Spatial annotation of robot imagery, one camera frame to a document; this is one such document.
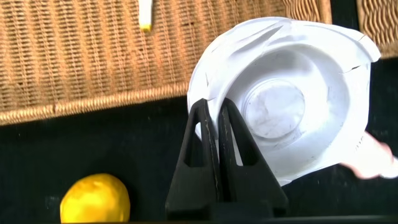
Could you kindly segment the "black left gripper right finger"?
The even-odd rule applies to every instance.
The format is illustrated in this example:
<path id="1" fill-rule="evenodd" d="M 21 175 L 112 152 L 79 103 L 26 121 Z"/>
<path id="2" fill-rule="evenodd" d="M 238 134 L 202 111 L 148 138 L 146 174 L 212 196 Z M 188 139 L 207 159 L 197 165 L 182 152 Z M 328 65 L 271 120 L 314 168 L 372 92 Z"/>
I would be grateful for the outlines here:
<path id="1" fill-rule="evenodd" d="M 245 205 L 254 217 L 285 215 L 289 201 L 260 152 L 237 106 L 225 99 L 218 116 L 224 200 Z"/>

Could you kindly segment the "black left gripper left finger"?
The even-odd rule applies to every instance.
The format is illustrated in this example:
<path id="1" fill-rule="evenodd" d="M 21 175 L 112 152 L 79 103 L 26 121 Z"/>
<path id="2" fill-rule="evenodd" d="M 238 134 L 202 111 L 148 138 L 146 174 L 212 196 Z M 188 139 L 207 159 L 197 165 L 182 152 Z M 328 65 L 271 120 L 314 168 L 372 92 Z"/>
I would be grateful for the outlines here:
<path id="1" fill-rule="evenodd" d="M 165 214 L 169 220 L 206 220 L 210 205 L 222 199 L 215 128 L 208 102 L 200 99 L 188 115 Z"/>

